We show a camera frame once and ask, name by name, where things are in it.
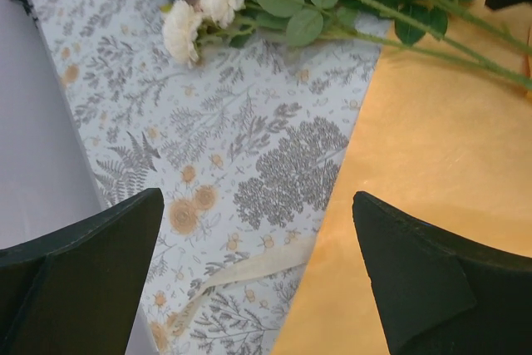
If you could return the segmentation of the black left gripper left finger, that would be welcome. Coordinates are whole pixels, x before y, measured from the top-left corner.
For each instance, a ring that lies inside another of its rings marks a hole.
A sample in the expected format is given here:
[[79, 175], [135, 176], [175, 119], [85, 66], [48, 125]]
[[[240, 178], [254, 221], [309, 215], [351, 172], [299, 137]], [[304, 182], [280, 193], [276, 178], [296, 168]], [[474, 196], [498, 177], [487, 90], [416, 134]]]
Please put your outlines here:
[[125, 353], [163, 210], [150, 188], [2, 250], [1, 352]]

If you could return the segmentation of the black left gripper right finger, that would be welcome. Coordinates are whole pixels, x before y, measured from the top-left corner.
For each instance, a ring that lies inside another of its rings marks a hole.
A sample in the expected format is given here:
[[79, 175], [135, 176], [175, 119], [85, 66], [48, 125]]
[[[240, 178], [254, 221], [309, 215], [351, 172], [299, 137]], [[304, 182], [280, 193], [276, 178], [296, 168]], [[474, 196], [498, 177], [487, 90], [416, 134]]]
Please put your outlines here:
[[358, 191], [352, 216], [391, 354], [529, 354], [531, 260]]

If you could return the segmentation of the artificial flower bunch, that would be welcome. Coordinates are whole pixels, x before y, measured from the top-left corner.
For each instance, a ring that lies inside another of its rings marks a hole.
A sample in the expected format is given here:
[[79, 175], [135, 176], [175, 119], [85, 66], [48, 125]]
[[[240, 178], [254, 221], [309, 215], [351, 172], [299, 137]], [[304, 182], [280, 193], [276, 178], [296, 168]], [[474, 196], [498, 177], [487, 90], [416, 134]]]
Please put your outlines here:
[[515, 38], [468, 10], [475, 0], [176, 0], [163, 9], [163, 43], [181, 64], [200, 62], [202, 50], [218, 43], [241, 47], [256, 32], [287, 47], [299, 48], [321, 40], [359, 39], [382, 44], [382, 39], [358, 31], [354, 20], [361, 12], [392, 20], [395, 38], [389, 44], [401, 50], [420, 51], [425, 36], [456, 49], [451, 55], [422, 49], [424, 56], [490, 71], [530, 88], [531, 80], [491, 61], [486, 56], [449, 38], [451, 17], [458, 17], [498, 37], [522, 52], [529, 44]]

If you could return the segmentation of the cream printed ribbon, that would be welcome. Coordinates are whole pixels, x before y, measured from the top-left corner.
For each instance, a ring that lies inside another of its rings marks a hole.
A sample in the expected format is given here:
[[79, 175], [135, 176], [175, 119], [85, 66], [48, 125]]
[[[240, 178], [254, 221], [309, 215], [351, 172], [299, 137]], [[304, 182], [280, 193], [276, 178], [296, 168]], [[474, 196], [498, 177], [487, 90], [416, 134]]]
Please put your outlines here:
[[189, 327], [203, 301], [204, 293], [211, 288], [261, 279], [306, 264], [311, 257], [316, 238], [316, 236], [303, 237], [293, 243], [268, 250], [216, 272], [199, 287], [196, 294], [172, 319], [169, 325], [170, 330], [181, 335]]

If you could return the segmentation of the orange paper bouquet wrap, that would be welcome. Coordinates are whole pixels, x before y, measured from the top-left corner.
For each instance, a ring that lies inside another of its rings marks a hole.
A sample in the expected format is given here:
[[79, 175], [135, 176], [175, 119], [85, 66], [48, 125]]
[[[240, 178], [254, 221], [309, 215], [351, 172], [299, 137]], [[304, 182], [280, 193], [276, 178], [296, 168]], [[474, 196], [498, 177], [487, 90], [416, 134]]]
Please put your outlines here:
[[277, 354], [391, 354], [353, 223], [358, 191], [531, 260], [531, 97], [469, 67], [384, 51]]

